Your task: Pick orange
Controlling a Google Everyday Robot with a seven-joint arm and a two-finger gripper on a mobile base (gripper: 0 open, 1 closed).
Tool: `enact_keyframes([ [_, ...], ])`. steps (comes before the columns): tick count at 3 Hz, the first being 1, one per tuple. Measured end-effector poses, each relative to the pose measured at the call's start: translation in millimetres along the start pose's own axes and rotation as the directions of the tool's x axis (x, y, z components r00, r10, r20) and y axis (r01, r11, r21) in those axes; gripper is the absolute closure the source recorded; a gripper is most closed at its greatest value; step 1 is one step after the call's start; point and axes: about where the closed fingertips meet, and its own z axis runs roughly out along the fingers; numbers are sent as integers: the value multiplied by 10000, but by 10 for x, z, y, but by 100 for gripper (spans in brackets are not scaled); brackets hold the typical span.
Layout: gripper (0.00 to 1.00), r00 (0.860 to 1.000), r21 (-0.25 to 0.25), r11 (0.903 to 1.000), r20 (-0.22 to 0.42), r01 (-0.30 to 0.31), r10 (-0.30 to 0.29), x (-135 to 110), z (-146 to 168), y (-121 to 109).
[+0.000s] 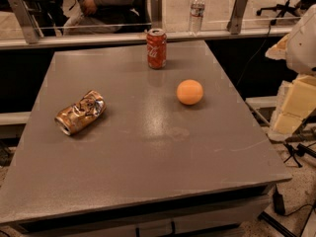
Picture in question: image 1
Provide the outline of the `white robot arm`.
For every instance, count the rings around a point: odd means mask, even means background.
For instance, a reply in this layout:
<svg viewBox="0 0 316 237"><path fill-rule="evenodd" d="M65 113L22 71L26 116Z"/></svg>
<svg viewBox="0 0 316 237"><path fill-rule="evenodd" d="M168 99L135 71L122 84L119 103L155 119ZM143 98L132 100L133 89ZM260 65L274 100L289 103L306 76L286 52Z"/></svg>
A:
<svg viewBox="0 0 316 237"><path fill-rule="evenodd" d="M316 5L267 50L266 57L283 59L297 73L291 82L281 82L268 131L269 139L285 141L316 110Z"/></svg>

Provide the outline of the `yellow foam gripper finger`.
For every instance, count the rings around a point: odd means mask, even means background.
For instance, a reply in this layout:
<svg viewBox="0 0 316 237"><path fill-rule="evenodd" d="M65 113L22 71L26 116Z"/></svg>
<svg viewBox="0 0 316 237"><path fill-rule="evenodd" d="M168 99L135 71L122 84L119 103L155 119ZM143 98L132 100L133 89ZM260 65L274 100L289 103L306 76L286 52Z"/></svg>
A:
<svg viewBox="0 0 316 237"><path fill-rule="evenodd" d="M283 81L276 95L268 131L269 139L285 141L316 110L316 78L298 75L292 82Z"/></svg>
<svg viewBox="0 0 316 237"><path fill-rule="evenodd" d="M269 47L265 53L265 56L273 60L286 60L287 42L289 34L282 37L276 44Z"/></svg>

